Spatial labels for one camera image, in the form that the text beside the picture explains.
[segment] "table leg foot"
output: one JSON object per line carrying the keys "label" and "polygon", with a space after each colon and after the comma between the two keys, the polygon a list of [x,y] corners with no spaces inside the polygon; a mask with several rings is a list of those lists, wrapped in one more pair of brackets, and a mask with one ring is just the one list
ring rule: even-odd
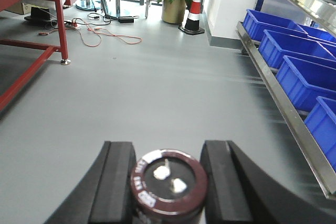
{"label": "table leg foot", "polygon": [[71,60],[64,60],[64,59],[61,60],[61,65],[70,65],[70,63]]}

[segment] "black base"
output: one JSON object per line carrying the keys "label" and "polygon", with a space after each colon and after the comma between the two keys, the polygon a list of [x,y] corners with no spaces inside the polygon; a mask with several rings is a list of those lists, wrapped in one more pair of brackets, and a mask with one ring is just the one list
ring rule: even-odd
{"label": "black base", "polygon": [[191,31],[191,30],[188,30],[188,29],[185,29],[184,26],[179,26],[178,27],[182,32],[186,33],[186,34],[189,34],[189,35],[197,35],[197,34],[203,34],[205,33],[205,30],[203,28],[198,28],[198,30],[196,31]]}
{"label": "black base", "polygon": [[105,142],[95,162],[44,224],[131,224],[132,143]]}
{"label": "black base", "polygon": [[[265,173],[232,141],[206,141],[201,162],[214,185],[209,188],[205,206],[208,224],[241,223],[242,212],[246,212],[245,202],[254,220],[250,223],[336,223],[335,201],[321,195],[318,205],[307,202]],[[239,219],[235,222],[227,216]]]}

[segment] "gray floor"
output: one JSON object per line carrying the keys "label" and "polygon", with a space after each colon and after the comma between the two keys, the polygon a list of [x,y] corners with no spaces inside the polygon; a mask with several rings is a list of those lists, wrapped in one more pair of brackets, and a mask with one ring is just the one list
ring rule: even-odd
{"label": "gray floor", "polygon": [[[66,16],[86,13],[70,9]],[[0,26],[0,37],[58,41],[56,33],[38,36],[41,28],[7,12],[0,13]],[[43,223],[87,171],[103,141],[132,141],[138,158],[158,148],[199,158],[204,140],[233,140],[287,188],[322,201],[249,57],[210,47],[205,34],[188,36],[163,23],[155,6],[148,19],[108,28],[143,42],[130,46],[103,37],[99,47],[89,48],[68,31],[71,65],[59,65],[54,54],[2,113],[0,223]],[[95,43],[94,35],[82,32]],[[0,51],[3,87],[27,65],[27,56],[37,55],[5,46]]]}

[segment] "red table leg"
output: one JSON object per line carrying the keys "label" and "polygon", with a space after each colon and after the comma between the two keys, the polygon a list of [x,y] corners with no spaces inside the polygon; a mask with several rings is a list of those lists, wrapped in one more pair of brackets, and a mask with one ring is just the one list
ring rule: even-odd
{"label": "red table leg", "polygon": [[64,15],[63,15],[63,3],[62,0],[55,0],[56,5],[56,15],[57,15],[57,24],[58,24],[58,34],[59,34],[59,43],[60,43],[60,52],[62,54],[62,65],[69,65],[70,60],[68,60],[68,46],[66,39],[66,30],[64,26]]}

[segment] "gold plant pot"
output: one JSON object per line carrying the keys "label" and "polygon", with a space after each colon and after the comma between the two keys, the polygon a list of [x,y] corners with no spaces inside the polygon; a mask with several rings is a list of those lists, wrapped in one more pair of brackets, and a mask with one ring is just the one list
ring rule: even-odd
{"label": "gold plant pot", "polygon": [[162,20],[170,24],[181,24],[185,7],[185,0],[174,0],[172,3],[168,0],[163,0]]}

